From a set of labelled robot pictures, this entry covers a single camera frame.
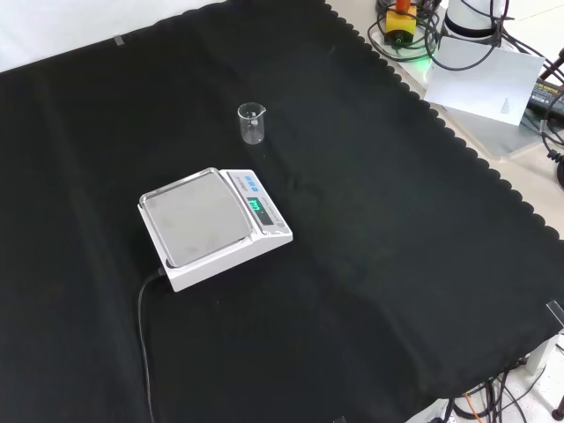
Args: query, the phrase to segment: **orange cable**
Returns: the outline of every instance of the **orange cable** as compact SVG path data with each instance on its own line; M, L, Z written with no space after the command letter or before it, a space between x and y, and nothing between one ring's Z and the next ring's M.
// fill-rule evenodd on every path
M473 405L472 405L472 401L470 400L470 397L468 397L468 392L466 392L466 393L464 394L464 397L466 398L466 401L468 402L468 405L470 406L470 409L471 409L472 412L474 413L474 417L476 418L476 420L477 420L479 423L482 423L482 420L479 419L479 416L478 416L478 414L476 413L476 410L474 410L474 407L473 407Z

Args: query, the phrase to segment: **white wall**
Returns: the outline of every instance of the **white wall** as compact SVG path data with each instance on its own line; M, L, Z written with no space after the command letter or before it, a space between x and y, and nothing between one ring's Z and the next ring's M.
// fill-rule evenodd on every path
M0 71L221 0L0 0Z

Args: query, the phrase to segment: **table leg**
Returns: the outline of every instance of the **table leg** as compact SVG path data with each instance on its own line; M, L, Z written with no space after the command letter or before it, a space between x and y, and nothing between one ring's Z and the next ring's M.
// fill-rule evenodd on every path
M536 374L540 368L546 366L546 362L548 361L548 357L550 356L551 352L553 351L554 347L556 346L556 342L558 341L558 336L552 337L547 341L543 342L541 345L537 347L535 351L529 355L529 359L527 360L526 368L532 375Z

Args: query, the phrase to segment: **green light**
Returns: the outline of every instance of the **green light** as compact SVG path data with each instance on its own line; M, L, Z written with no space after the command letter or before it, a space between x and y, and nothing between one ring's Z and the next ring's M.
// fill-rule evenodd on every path
M256 200L249 200L250 206L253 208L254 211L261 210L258 202Z

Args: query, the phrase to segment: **white paper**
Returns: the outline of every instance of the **white paper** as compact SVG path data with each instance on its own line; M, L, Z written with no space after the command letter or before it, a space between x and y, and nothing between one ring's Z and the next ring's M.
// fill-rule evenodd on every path
M444 37L435 58L452 68L477 62L490 46ZM469 70L433 64L425 100L497 121L518 125L545 59L496 48Z

